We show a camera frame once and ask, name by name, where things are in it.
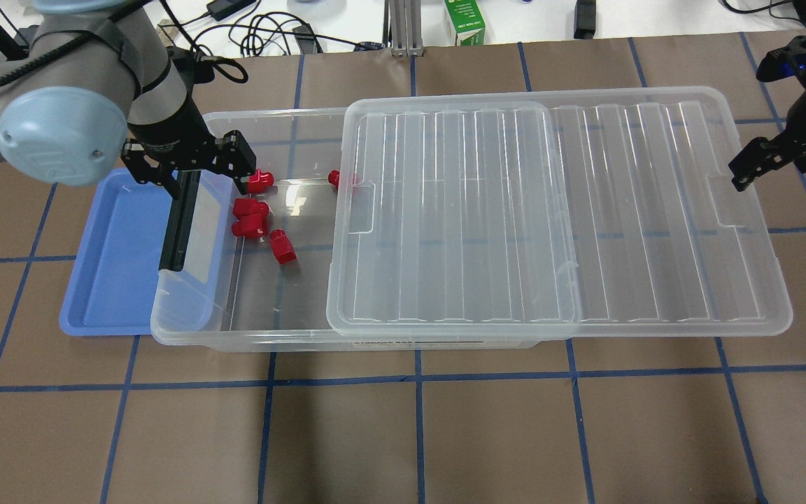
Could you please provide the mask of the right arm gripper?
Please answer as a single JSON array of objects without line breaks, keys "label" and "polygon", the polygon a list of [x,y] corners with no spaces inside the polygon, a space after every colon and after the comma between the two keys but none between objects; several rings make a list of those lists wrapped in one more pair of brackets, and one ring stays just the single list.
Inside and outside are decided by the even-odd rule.
[{"label": "right arm gripper", "polygon": [[806,92],[790,107],[782,133],[772,140],[753,138],[730,160],[730,182],[743,192],[756,179],[787,164],[806,174]]}]

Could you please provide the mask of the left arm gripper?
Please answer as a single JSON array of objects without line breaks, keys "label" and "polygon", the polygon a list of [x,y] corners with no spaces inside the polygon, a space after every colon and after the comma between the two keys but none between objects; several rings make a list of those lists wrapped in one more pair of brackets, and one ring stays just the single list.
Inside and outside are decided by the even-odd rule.
[{"label": "left arm gripper", "polygon": [[160,186],[172,199],[181,195],[175,172],[208,170],[228,176],[238,193],[246,197],[249,178],[257,169],[256,154],[238,130],[221,136],[205,130],[160,144],[128,139],[122,145],[121,160],[137,184]]}]

